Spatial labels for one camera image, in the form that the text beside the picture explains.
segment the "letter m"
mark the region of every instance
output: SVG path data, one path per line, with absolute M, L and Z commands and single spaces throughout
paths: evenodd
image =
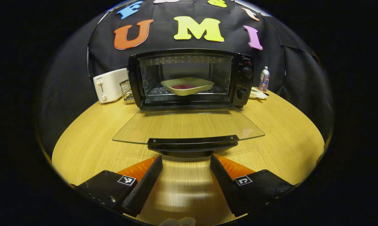
M 190 30 L 197 39 L 200 39 L 203 33 L 207 31 L 204 36 L 206 40 L 224 41 L 219 32 L 219 20 L 206 18 L 201 24 L 198 24 L 191 17 L 175 17 L 174 20 L 178 21 L 178 33 L 174 35 L 176 40 L 189 40 L 192 37 L 188 34 L 188 30 Z

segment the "oven door handle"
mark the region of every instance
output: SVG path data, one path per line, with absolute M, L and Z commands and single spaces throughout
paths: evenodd
M 201 138 L 150 138 L 148 149 L 178 158 L 201 158 L 238 145 L 236 135 Z

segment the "white toaster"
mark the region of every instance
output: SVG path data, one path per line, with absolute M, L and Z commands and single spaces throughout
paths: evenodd
M 127 68 L 95 76 L 93 81 L 100 103 L 117 101 L 122 96 L 119 84 L 126 79 L 129 79 Z

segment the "oven knob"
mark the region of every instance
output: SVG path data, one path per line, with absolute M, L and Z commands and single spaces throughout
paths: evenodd
M 246 89 L 239 89 L 236 92 L 236 96 L 238 97 L 239 100 L 245 100 L 249 98 L 249 93 Z
M 253 77 L 253 71 L 250 67 L 244 67 L 241 71 L 241 73 L 243 74 L 243 76 L 247 77 L 247 78 L 252 78 Z

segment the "spray can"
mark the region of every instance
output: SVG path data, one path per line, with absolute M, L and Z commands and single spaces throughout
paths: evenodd
M 270 80 L 270 73 L 268 72 L 268 67 L 265 66 L 264 70 L 262 70 L 262 73 L 260 75 L 260 83 L 259 83 L 259 90 L 266 92 L 268 81 Z

